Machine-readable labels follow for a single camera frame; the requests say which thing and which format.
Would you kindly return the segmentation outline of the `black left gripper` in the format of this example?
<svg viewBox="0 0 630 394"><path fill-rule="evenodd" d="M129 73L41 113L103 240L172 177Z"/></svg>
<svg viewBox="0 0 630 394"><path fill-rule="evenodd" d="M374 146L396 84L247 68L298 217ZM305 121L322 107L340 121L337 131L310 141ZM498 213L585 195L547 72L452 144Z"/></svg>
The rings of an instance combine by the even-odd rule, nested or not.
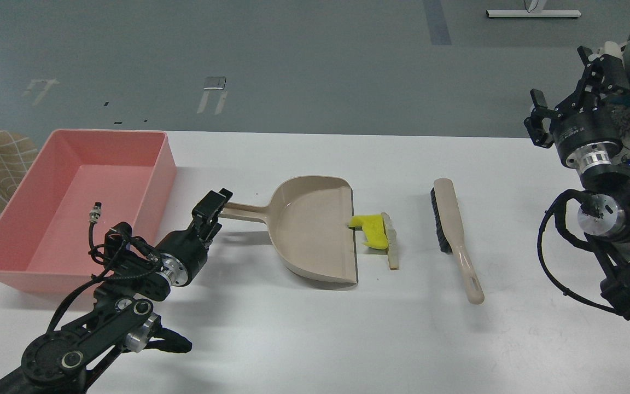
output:
<svg viewBox="0 0 630 394"><path fill-rule="evenodd" d="M210 190L192 209L195 230L173 230L156 245L163 263L162 273L172 286L189 285L205 266L207 247L221 229L219 215L232 196L227 189Z"/></svg>

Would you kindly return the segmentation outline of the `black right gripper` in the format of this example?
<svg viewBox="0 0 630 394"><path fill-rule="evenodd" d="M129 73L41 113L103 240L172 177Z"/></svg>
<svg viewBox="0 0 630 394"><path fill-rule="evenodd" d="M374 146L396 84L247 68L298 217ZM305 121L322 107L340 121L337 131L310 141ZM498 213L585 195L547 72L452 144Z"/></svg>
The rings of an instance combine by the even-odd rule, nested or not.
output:
<svg viewBox="0 0 630 394"><path fill-rule="evenodd" d="M577 54L584 70L574 92L554 110L548 107L544 92L532 88L532 110L523 120L535 146L550 149L555 143L562 165L573 169L580 167L581 149L592 149L595 145L611 159L621 152L619 130L603 102L608 97L630 93L621 58L610 53L598 55L588 47L578 47ZM545 119L552 120L550 133L545 128Z"/></svg>

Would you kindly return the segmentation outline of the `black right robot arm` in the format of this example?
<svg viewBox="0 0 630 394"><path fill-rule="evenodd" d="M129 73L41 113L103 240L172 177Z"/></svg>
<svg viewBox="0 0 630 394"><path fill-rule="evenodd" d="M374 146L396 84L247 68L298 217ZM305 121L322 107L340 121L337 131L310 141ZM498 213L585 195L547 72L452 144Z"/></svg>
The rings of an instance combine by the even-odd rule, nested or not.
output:
<svg viewBox="0 0 630 394"><path fill-rule="evenodd" d="M550 107L533 89L533 108L523 124L533 144L555 147L564 167L577 171L582 190L560 193L539 227L537 253L548 279L567 297L630 320L630 157L622 157L625 138L611 120L606 98L630 90L622 48L606 42L594 53L579 47L584 71L573 93ZM543 234L553 219L558 234L573 247L592 253L605 278L590 301L557 280L545 264Z"/></svg>

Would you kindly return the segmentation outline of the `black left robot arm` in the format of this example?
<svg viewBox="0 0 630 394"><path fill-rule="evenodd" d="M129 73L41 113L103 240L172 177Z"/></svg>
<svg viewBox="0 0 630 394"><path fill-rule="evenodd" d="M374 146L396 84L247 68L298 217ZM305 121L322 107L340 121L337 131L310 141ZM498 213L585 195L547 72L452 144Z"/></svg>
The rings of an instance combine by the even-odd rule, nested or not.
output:
<svg viewBox="0 0 630 394"><path fill-rule="evenodd" d="M108 229L101 244L89 235L89 255L103 271L63 299L19 367L0 379L0 393L86 393L122 354L190 352L192 342L163 326L155 303L173 287L189 285L205 266L231 197L227 189L208 192L188 227L157 245L134 235L127 222Z"/></svg>

